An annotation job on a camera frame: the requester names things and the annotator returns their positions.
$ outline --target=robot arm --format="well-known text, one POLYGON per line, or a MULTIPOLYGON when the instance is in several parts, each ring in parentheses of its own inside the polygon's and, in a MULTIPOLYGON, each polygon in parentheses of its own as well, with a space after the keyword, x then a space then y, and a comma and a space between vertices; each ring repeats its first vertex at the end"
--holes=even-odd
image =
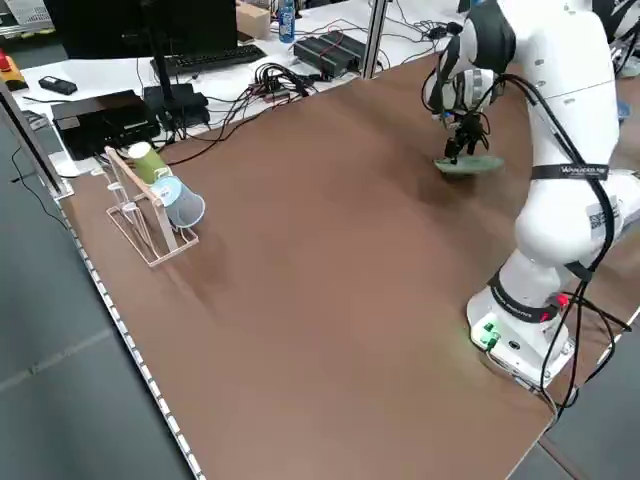
POLYGON ((597 263, 612 240, 640 223, 640 179, 608 167, 619 133, 616 91, 607 38, 591 12, 557 0, 473 6, 425 81, 422 101, 437 117, 459 120, 456 137, 465 141, 464 121, 492 101, 493 78, 484 79, 503 74, 511 61, 549 110, 540 101, 528 105, 533 169, 516 220, 517 249, 469 301, 467 318, 477 346, 490 344, 493 358, 539 386, 572 355, 561 292, 576 266, 588 274, 584 265, 597 263), (477 84, 475 69, 489 72, 477 84))
POLYGON ((465 146, 469 155, 479 141, 488 147, 481 112, 496 99, 496 74, 505 71, 515 47, 515 33, 498 4, 483 3, 471 9, 462 32, 451 39, 424 82, 424 106, 456 128, 445 149, 453 162, 465 146))

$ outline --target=computer monitor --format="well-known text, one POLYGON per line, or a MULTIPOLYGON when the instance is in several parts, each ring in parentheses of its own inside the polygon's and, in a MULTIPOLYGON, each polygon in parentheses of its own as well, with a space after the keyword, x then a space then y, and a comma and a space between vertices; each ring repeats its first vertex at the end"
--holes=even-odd
POLYGON ((160 86, 144 101, 165 130, 208 123, 207 99, 171 85, 164 55, 237 47, 235 0, 45 0, 69 58, 153 56, 160 86))
POLYGON ((238 44, 235 0, 45 0, 45 5, 73 59, 152 56, 149 16, 165 55, 212 53, 238 44))

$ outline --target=water bottle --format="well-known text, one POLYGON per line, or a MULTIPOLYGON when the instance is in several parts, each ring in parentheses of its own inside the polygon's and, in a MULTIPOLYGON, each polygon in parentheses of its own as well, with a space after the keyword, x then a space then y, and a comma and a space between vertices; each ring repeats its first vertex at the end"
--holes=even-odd
POLYGON ((296 7, 294 2, 295 0, 281 0, 278 7, 278 27, 282 43, 292 43, 296 38, 296 7))

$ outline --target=brown tabletop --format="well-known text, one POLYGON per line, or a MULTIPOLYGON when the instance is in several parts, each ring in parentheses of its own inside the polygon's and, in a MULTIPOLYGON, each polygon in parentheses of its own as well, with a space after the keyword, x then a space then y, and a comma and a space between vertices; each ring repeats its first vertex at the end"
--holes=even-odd
MULTIPOLYGON (((447 133, 420 102, 431 64, 267 113, 176 167, 207 203, 201 243, 155 269, 104 213, 104 182, 74 181, 63 208, 209 480, 504 478, 549 422, 464 315, 514 248, 526 108, 508 91, 488 112, 503 170, 445 180, 430 162, 447 133)), ((622 89, 640 108, 637 85, 622 89)), ((616 162, 640 168, 637 118, 616 162)), ((589 290, 627 319, 639 240, 589 290)), ((606 343, 585 320, 581 378, 606 343)))

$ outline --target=green cup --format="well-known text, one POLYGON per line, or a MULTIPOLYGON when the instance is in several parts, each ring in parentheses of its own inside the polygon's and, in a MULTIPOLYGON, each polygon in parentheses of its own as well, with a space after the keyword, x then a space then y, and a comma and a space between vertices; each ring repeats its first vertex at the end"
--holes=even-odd
POLYGON ((169 171, 160 155, 147 142, 131 145, 129 156, 136 166, 136 175, 147 185, 152 185, 160 176, 169 171))

